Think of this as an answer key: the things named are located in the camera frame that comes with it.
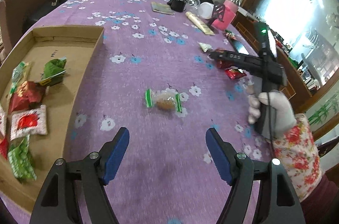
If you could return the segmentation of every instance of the red floral fabric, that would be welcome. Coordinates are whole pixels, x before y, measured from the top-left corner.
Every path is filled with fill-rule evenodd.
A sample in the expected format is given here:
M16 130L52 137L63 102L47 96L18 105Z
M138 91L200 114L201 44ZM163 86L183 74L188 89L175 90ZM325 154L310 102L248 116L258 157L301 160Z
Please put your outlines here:
M308 120L296 115L297 124L280 139L275 139L275 156L284 165L300 201L307 198L319 184L323 171Z

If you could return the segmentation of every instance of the table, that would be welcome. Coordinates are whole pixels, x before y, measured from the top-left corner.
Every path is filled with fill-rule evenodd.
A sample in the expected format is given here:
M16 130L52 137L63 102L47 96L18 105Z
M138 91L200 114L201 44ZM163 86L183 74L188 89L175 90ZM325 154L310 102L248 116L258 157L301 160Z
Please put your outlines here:
M198 45L204 42L232 51L223 34L206 36L184 13L154 13L152 1L166 2L69 0L34 25L105 28L104 45L79 89L66 159L84 158L112 140L120 127L127 127L127 152L116 178L105 187L119 222L213 224L230 187L208 153L206 130L214 127L237 151L253 159L268 161L269 147L246 120L244 85L249 77L231 81ZM229 29L255 55L237 30L231 25ZM148 88L178 91L182 113L147 109ZM258 188L254 182L244 223L251 223ZM83 195L79 199L84 223L89 224ZM4 200L19 224L28 223L25 213Z

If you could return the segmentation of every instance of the white glove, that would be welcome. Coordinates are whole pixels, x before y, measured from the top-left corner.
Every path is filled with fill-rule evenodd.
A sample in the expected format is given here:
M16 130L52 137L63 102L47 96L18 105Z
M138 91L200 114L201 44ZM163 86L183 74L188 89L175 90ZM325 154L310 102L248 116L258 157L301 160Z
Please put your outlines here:
M268 105L267 93L260 93L258 97L255 97L254 89L252 86L248 86L246 89L249 95L249 123L254 124L260 117L260 103ZM278 91L270 92L270 105L277 110L276 123L274 126L274 138L280 138L282 135L292 129L297 120L294 117L294 112L289 100L286 96Z

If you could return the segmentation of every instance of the black handheld device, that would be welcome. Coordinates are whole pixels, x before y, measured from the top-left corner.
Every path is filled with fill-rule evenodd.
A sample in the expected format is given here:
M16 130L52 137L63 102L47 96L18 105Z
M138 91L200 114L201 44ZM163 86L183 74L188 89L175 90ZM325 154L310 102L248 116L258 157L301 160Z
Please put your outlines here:
M267 24L257 22L254 26L257 41L261 45L259 57L224 50L223 52L212 51L210 58L217 61L231 61L238 68L258 77L259 79L254 78L254 90L258 95L261 92L278 90L281 85L287 84L287 77L284 68L276 61L275 40L273 36L269 36ZM275 125L276 110L271 106L260 104L260 112L260 118L255 123L254 129L270 139Z

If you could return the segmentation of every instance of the cardboard tray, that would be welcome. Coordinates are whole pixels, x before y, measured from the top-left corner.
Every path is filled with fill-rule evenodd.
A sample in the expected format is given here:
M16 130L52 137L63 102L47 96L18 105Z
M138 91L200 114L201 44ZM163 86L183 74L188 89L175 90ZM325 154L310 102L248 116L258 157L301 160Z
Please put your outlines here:
M63 157L67 133L74 126L76 113L72 112L82 78L103 42L101 26L45 26L28 33L11 51L0 67L1 106L7 112L7 94L13 69L21 62L31 62L29 81L38 81L44 65L54 59L67 57L63 83L51 86L42 102L47 106L48 135L31 136L30 150L35 162L36 181L20 184L9 163L0 156L0 191L29 213L32 212L40 188L57 158ZM7 120L7 138L10 134Z

